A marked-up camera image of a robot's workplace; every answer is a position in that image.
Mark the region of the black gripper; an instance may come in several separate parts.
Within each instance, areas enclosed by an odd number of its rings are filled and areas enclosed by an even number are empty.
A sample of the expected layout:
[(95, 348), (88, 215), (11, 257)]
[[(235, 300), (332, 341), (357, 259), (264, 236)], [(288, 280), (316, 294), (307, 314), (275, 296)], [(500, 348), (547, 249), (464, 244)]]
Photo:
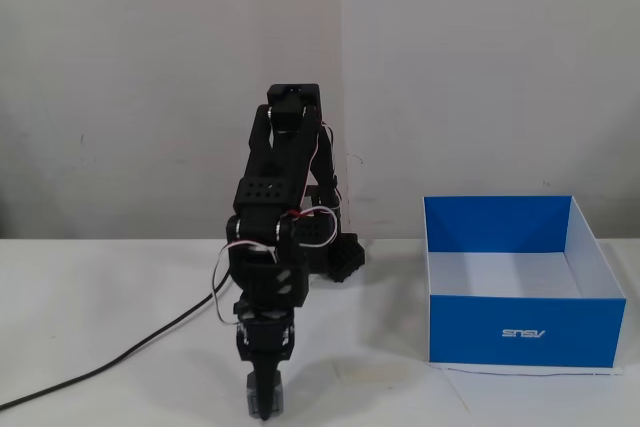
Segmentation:
[(293, 352), (294, 309), (256, 307), (241, 297), (234, 304), (233, 312), (238, 320), (236, 345), (241, 360), (253, 361), (258, 357), (252, 362), (253, 371), (249, 374), (249, 414), (267, 421), (283, 413), (278, 362), (289, 360)]

